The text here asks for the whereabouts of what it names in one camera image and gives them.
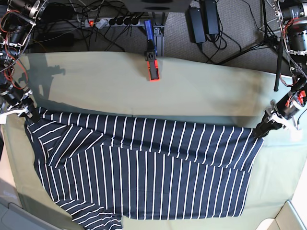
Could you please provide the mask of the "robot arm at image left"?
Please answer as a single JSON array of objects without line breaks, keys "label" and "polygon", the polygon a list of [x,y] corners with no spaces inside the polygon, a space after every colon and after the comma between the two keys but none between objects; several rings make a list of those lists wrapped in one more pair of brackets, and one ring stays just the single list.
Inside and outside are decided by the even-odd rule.
[{"label": "robot arm at image left", "polygon": [[31,123],[37,123],[32,91],[25,90],[13,78],[15,64],[27,49],[36,22],[48,5],[47,0],[9,0],[8,7],[0,19],[0,99],[9,105],[3,116],[16,113]]}]

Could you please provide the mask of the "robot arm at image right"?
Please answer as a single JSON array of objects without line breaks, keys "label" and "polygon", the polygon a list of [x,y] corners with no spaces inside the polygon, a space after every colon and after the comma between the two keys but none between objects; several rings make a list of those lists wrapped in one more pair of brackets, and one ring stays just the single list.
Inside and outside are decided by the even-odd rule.
[{"label": "robot arm at image right", "polygon": [[[288,87],[289,92],[278,102],[271,101],[264,116],[254,129],[256,138],[263,138],[271,130],[288,129],[298,134],[300,119],[298,112],[307,110],[307,2],[305,0],[275,0],[272,7],[280,27],[277,40],[277,66],[274,91],[279,84]],[[292,74],[292,82],[282,79],[282,58],[286,57]]]}]

